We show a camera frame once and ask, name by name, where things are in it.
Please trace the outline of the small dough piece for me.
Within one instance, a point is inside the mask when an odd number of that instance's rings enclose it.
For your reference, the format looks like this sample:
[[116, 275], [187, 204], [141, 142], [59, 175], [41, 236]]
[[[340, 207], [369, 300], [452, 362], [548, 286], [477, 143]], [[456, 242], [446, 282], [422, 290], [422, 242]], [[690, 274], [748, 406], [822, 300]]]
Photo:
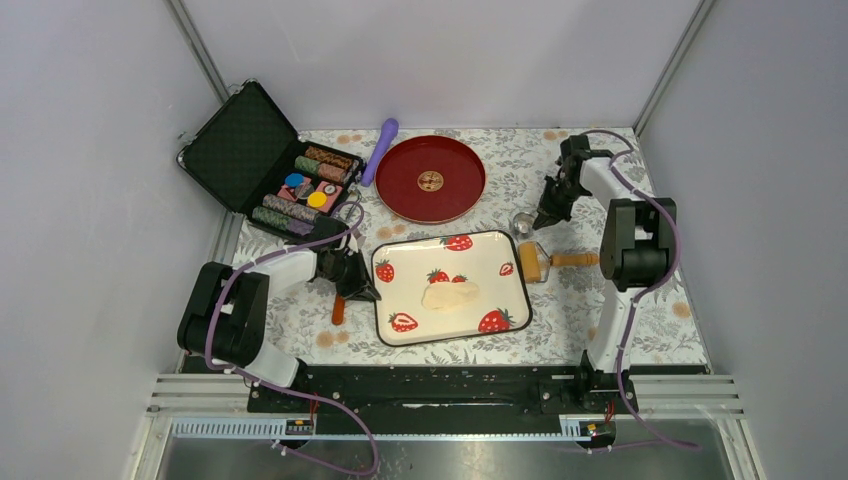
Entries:
[[449, 312], [475, 302], [480, 288], [474, 282], [437, 282], [425, 288], [421, 299], [424, 309]]

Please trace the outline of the wooden dough roller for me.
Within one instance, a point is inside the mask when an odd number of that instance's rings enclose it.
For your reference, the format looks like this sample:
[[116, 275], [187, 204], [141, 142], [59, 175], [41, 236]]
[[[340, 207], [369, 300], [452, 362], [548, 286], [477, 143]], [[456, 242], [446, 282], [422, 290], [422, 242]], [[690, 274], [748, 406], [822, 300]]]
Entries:
[[537, 242], [524, 242], [518, 246], [518, 260], [525, 283], [547, 281], [554, 268], [588, 267], [599, 264], [599, 256], [593, 252], [548, 254]]

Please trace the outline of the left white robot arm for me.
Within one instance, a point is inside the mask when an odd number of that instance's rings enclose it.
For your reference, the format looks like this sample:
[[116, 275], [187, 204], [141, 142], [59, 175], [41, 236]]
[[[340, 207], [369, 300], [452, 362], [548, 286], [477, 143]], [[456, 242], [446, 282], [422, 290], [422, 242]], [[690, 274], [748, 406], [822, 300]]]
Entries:
[[381, 299], [353, 229], [325, 219], [306, 241], [264, 254], [240, 267], [204, 264], [176, 333], [178, 346], [201, 356], [210, 369], [233, 370], [272, 386], [288, 411], [309, 401], [310, 385], [297, 375], [301, 361], [265, 338], [269, 301], [316, 279], [335, 286], [346, 301]]

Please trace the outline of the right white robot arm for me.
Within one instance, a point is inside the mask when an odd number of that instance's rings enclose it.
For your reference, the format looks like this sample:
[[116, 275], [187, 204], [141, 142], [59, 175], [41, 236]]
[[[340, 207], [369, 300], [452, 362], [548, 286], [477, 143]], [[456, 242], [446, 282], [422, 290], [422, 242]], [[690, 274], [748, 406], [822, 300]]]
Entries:
[[540, 230], [570, 221], [581, 197], [595, 199], [606, 210], [599, 249], [604, 305], [597, 334], [582, 354], [569, 391], [589, 412], [626, 394], [638, 303], [667, 282], [680, 261], [676, 202], [652, 197], [632, 184], [618, 170], [618, 158], [593, 148], [588, 134], [563, 140], [559, 170], [546, 177], [532, 224]]

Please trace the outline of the strawberry pattern white tray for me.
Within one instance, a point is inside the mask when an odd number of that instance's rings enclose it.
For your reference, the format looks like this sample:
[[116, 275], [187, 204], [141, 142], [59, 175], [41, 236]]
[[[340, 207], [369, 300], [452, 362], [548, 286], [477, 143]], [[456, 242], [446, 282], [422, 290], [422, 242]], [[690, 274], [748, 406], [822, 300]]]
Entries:
[[388, 346], [521, 330], [533, 318], [517, 248], [500, 230], [384, 244], [372, 271]]

